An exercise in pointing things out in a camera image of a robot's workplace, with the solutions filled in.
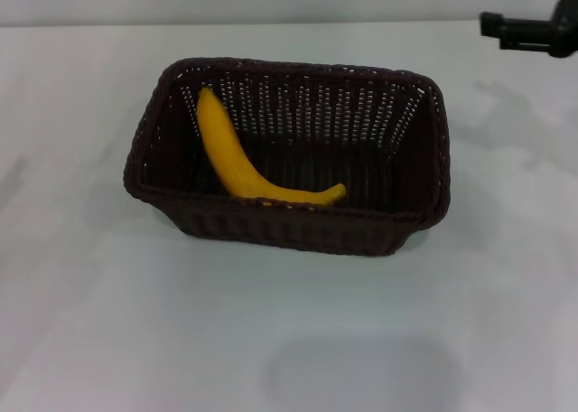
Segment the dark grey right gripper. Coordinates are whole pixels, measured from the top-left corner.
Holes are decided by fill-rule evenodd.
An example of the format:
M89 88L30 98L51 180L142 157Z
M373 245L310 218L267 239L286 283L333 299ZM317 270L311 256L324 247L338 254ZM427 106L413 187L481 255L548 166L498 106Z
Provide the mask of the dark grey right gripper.
M577 0L560 0L548 21L506 18L482 12L480 35L499 41L501 50L548 51L554 58L577 52Z

